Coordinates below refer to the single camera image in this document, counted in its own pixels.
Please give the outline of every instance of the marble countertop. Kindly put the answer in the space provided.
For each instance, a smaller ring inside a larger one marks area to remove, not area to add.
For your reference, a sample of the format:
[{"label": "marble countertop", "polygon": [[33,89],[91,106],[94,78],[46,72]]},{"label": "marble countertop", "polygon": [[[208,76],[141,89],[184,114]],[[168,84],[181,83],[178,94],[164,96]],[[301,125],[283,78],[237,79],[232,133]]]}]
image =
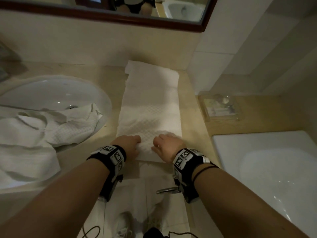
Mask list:
[{"label": "marble countertop", "polygon": [[[96,134],[81,144],[58,153],[61,172],[51,179],[1,190],[0,193],[28,191],[44,188],[58,176],[84,162],[90,153],[98,147],[109,144],[116,136],[121,102],[128,75],[123,67],[99,67],[72,64],[40,63],[40,62],[6,62],[1,66],[10,73],[10,79],[0,83],[0,94],[15,86],[30,82],[41,75],[67,75],[88,80],[103,89],[112,102],[112,114],[109,121]],[[209,159],[219,165],[210,136],[196,101],[192,85],[186,71],[178,71],[178,95],[181,115],[183,139],[190,148],[203,152]],[[127,163],[124,169],[125,179],[144,178],[172,174],[172,165],[156,162],[134,161]]]}]

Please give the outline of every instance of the floor tile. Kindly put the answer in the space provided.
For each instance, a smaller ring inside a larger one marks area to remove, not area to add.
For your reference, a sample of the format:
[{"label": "floor tile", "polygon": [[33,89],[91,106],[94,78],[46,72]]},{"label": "floor tile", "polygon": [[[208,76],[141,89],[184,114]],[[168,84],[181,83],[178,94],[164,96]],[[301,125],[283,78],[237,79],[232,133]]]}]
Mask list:
[{"label": "floor tile", "polygon": [[[85,232],[89,231],[94,226],[99,226],[100,233],[98,235],[98,238],[101,238],[103,236],[104,218],[105,218],[105,202],[97,201],[92,211],[90,212],[87,220],[84,223]],[[98,228],[94,228],[88,233],[87,237],[96,237],[98,234],[98,231],[99,231]],[[84,236],[84,233],[81,229],[77,238],[82,238],[83,236]]]},{"label": "floor tile", "polygon": [[172,175],[149,177],[145,179],[148,215],[154,210],[156,204],[161,204],[163,207],[163,228],[188,223],[185,200],[181,193],[170,195],[156,194],[156,191],[159,189],[174,186],[175,183]]},{"label": "floor tile", "polygon": [[[162,234],[164,236],[168,236],[168,232],[176,232],[176,233],[185,233],[185,232],[190,232],[189,229],[189,224],[185,223],[185,224],[180,224],[180,225],[174,225],[174,226],[169,226],[166,227],[162,230]],[[176,234],[170,234],[170,238],[192,238],[192,236],[190,234],[185,234],[182,236],[178,236]]]},{"label": "floor tile", "polygon": [[147,218],[144,179],[123,180],[117,184],[111,200],[106,203],[103,238],[116,234],[116,219],[119,214],[127,211],[133,216],[134,232],[142,233],[143,222]]}]

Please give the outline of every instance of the sink drain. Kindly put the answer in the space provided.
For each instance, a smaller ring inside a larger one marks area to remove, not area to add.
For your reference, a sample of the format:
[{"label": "sink drain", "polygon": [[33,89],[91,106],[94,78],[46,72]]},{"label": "sink drain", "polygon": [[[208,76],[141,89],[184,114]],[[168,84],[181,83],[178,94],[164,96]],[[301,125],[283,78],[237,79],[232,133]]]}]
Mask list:
[{"label": "sink drain", "polygon": [[66,110],[67,110],[67,109],[72,109],[72,108],[78,108],[78,106],[76,106],[76,105],[70,105],[69,107],[66,108]]}]

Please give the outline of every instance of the person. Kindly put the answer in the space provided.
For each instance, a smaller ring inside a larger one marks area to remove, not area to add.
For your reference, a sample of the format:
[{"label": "person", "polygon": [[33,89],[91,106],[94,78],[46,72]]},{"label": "person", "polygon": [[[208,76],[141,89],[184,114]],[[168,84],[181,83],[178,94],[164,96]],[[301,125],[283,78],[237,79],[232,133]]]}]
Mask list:
[{"label": "person", "polygon": [[114,0],[114,5],[118,12],[151,16],[155,0]]},{"label": "person", "polygon": [[[25,208],[2,224],[1,236],[77,237],[101,190],[105,188],[104,184],[118,177],[124,160],[136,158],[139,153],[136,145],[140,142],[140,136],[119,136],[110,145],[93,152],[87,161],[52,182]],[[187,146],[177,137],[159,135],[153,140],[152,150],[164,162],[176,164],[175,157],[184,153]],[[260,197],[215,165],[206,162],[194,167],[190,174],[191,182],[193,179],[202,203],[225,238],[307,238]],[[126,217],[122,215],[118,223],[117,237],[133,237]],[[149,227],[144,238],[150,237],[163,235],[156,227]]]}]

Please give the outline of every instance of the glass soap dish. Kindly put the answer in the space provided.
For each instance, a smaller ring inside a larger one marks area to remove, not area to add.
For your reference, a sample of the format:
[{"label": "glass soap dish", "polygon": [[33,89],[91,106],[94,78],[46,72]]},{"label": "glass soap dish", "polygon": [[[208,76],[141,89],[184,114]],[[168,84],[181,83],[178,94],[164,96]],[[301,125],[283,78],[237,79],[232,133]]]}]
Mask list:
[{"label": "glass soap dish", "polygon": [[205,122],[217,119],[240,120],[241,112],[236,100],[232,96],[216,94],[198,96]]}]

